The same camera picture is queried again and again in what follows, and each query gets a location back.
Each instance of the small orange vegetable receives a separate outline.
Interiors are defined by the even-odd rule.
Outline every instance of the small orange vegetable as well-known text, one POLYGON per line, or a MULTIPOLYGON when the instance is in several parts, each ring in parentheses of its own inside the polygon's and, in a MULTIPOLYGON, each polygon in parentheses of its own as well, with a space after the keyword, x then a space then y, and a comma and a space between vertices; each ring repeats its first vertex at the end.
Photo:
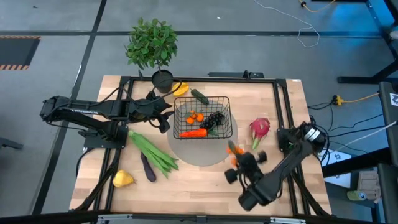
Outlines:
MULTIPOLYGON (((238 146, 236 146, 235 150, 238 152, 239 155, 243 155, 243 153, 244 153, 243 149, 241 149, 238 146)), ((226 152, 228 154, 233 154, 232 150, 229 147, 226 148, 226 152)))
POLYGON ((237 166, 238 165, 238 160, 234 157, 234 158, 231 159, 231 163, 232 163, 232 165, 237 166))
POLYGON ((187 118, 185 121, 186 121, 188 124, 193 124, 193 123, 195 122, 195 120, 194 120, 193 118, 191 118, 191 117, 187 118))
POLYGON ((203 118, 205 118, 203 114, 197 114, 197 121, 198 122, 202 122, 203 118))
POLYGON ((206 137, 207 130, 205 128, 197 129, 194 131, 185 131, 180 134, 181 138, 197 138, 197 137, 206 137))

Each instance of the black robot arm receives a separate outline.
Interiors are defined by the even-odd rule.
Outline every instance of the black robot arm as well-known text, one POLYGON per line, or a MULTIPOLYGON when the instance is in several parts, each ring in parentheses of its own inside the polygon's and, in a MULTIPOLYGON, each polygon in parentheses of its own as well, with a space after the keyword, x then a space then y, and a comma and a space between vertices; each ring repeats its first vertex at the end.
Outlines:
MULTIPOLYGON (((303 123, 297 128, 278 129, 277 135, 280 148, 287 151, 288 154, 274 170, 263 174, 257 163, 265 160, 259 159, 257 161, 251 153, 246 152, 243 155, 235 153, 237 169, 230 169, 225 172, 229 183, 237 179, 241 182, 244 190, 238 201, 246 211, 250 211, 257 204, 265 206, 273 202, 278 197, 277 194, 282 187, 282 181, 289 174, 294 173, 295 168, 307 156, 319 152, 326 142, 325 134, 307 123, 303 123), (250 180, 249 185, 243 185, 242 176, 250 180)), ((234 147, 230 141, 229 148, 234 147)))
POLYGON ((172 105, 159 96, 150 92, 146 99, 140 100, 106 100, 93 102, 85 100, 71 100, 63 96, 53 96, 44 101, 40 116, 48 123, 53 121, 69 121, 89 129, 98 131, 103 138, 112 139, 117 135, 112 121, 127 123, 146 122, 157 119, 161 133, 165 133, 170 125, 167 119, 173 112, 161 114, 172 105), (98 121, 84 114, 101 115, 109 121, 98 121))

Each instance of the electrical plug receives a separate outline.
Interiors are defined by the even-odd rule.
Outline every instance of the electrical plug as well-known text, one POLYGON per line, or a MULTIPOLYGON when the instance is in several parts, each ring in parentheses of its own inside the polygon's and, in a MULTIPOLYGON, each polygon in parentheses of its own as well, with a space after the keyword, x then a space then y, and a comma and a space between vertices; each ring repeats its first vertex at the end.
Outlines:
POLYGON ((337 106, 341 106, 343 104, 344 100, 340 95, 334 95, 331 103, 337 106))

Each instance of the wire basket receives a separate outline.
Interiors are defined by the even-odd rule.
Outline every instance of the wire basket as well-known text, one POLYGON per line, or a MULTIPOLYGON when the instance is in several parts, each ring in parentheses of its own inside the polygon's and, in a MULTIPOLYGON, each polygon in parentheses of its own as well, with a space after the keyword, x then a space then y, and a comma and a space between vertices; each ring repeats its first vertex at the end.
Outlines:
POLYGON ((207 96, 209 101, 208 105, 203 104, 195 97, 178 97, 174 100, 174 137, 176 139, 223 139, 232 136, 232 119, 231 107, 229 105, 229 98, 226 96, 207 96), (194 110, 196 113, 204 115, 206 120, 210 114, 219 111, 224 118, 221 120, 220 125, 216 125, 213 130, 216 135, 208 134, 202 138, 181 138, 180 134, 185 131, 193 131, 200 129, 201 122, 195 120, 193 124, 188 124, 186 119, 194 110))

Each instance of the purple eggplant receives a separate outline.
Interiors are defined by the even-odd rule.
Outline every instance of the purple eggplant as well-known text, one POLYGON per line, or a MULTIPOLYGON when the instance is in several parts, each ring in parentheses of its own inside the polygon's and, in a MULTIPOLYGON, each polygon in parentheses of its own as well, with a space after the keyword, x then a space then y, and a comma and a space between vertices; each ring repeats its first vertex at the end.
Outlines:
POLYGON ((151 182, 155 182, 156 175, 155 175, 154 171, 152 170, 152 167, 149 165, 146 156, 143 153, 141 153, 141 160, 142 160, 142 164, 144 165, 145 175, 147 176, 148 180, 151 182))

